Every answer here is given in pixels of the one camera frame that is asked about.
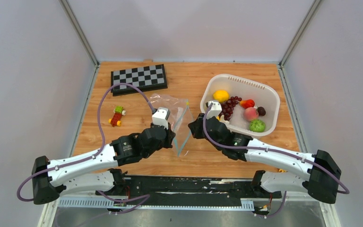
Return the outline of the clear zip top bag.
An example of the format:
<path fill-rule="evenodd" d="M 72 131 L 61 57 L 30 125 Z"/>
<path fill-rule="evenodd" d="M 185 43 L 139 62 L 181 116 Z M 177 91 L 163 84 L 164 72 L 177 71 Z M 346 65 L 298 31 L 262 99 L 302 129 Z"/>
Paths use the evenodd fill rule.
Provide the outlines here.
<path fill-rule="evenodd" d="M 177 156 L 182 155 L 184 152 L 187 153 L 185 148 L 191 137 L 188 124 L 193 121 L 188 99 L 154 93 L 149 98 L 149 101 L 154 108 L 164 107 L 169 109 L 168 122 L 175 133 L 175 137 L 172 140 L 173 151 Z"/>

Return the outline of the yellow lemon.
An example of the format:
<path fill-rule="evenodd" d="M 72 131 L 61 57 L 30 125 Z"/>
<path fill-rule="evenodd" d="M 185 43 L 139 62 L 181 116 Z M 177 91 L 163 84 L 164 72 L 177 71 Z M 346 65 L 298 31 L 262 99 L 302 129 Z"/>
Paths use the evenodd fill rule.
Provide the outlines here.
<path fill-rule="evenodd" d="M 214 100 L 222 103 L 227 101 L 230 98 L 230 95 L 225 90 L 217 90 L 216 92 L 213 93 L 213 98 Z"/>

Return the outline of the pink peach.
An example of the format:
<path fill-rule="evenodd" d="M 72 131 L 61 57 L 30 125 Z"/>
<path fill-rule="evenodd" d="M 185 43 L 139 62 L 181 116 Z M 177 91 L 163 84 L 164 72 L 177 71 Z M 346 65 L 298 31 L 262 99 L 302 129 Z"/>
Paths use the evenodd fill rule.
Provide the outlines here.
<path fill-rule="evenodd" d="M 256 108 L 254 107 L 248 107 L 244 110 L 243 117 L 247 121 L 253 121 L 258 119 L 259 113 Z"/>

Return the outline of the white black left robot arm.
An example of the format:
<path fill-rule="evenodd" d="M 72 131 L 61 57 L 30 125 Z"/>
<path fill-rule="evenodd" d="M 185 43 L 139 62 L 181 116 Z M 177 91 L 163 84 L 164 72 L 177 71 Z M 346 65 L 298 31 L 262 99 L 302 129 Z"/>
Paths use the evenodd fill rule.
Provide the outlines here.
<path fill-rule="evenodd" d="M 176 134 L 171 127 L 151 124 L 141 133 L 121 136 L 82 155 L 61 160 L 49 160 L 46 156 L 35 159 L 32 169 L 33 203 L 46 204 L 59 198 L 67 187 L 65 182 L 92 171 L 139 162 L 162 148 L 172 148 Z"/>

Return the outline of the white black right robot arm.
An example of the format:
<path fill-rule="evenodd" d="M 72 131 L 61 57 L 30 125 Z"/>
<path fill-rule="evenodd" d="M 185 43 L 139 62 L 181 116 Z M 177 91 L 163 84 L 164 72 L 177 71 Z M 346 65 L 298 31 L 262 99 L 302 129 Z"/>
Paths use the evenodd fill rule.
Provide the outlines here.
<path fill-rule="evenodd" d="M 188 124 L 193 138 L 206 139 L 223 155 L 232 160 L 262 163 L 282 169 L 282 173 L 256 171 L 251 191 L 256 197 L 269 192 L 293 191 L 308 193 L 323 203 L 334 204 L 341 187 L 341 169 L 324 150 L 315 154 L 290 151 L 266 144 L 251 136 L 230 131 L 215 117 L 200 113 Z"/>

